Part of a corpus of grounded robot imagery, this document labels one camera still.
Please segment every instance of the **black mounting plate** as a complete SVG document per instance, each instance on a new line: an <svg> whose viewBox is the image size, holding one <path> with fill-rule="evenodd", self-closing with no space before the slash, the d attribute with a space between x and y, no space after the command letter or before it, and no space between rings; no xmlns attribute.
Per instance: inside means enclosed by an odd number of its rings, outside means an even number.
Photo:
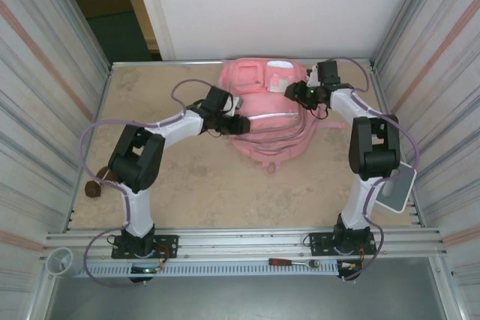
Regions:
<svg viewBox="0 0 480 320"><path fill-rule="evenodd" d="M353 248L353 251L348 254L339 253L335 249L334 243L334 233L333 232L312 232L308 235L310 238L310 250L312 256L338 256L338 255L357 255L359 254L359 248L362 245L365 255L373 255L377 251L377 246L375 244L375 238L372 233L368 235L368 240L363 244L356 244L357 246Z"/></svg>
<svg viewBox="0 0 480 320"><path fill-rule="evenodd" d="M163 244L167 246L169 250L168 259L174 259L177 257L177 251L179 249L178 239L178 235L154 235L154 247L155 244ZM161 255L157 250L152 250L149 256L139 258L133 253L127 251L124 242L125 240L121 235L115 236L112 247L112 259L160 259L164 257L164 255Z"/></svg>

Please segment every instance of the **pink backpack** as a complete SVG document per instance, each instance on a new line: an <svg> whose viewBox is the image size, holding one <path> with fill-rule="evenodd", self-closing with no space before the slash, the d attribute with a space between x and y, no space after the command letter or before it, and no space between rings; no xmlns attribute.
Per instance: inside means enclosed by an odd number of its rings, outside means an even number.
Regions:
<svg viewBox="0 0 480 320"><path fill-rule="evenodd" d="M317 127L345 127L319 121L284 97L287 86L300 80L307 81L307 71L288 59L240 58L228 62L220 75L220 87L243 99L238 114L250 119L250 132L231 136L232 143L261 161L269 174L279 170L281 161L303 153Z"/></svg>

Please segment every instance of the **beige tabletop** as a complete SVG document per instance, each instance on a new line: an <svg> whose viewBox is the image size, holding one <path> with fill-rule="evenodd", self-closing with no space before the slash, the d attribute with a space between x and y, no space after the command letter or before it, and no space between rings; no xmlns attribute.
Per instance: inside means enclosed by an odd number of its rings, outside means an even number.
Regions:
<svg viewBox="0 0 480 320"><path fill-rule="evenodd" d="M170 99L172 87L183 79L204 79L215 84L222 64L143 65L116 67L101 114L102 119L154 122L181 109ZM365 86L362 72L339 63L343 82ZM208 87L188 83L178 90L185 103L204 98ZM378 109L373 90L361 97ZM329 121L342 121L334 112ZM99 127L88 156L93 172L105 166L123 126ZM151 217L156 227L272 227L330 226L347 203L353 183L348 164L350 127L316 130L301 156L282 162L266 174L261 163L240 154L226 137L207 133L173 145L163 153L160 174L151 188ZM103 187L100 198L83 192L84 176L70 227L110 227L122 224L124 212L119 191ZM386 217L383 225L409 225L406 212Z"/></svg>

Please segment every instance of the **white wall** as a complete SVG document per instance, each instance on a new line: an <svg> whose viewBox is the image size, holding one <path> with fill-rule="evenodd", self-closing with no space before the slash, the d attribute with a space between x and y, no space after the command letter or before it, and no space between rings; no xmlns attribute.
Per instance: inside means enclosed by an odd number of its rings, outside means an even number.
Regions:
<svg viewBox="0 0 480 320"><path fill-rule="evenodd" d="M404 0L145 0L162 56L371 57Z"/></svg>

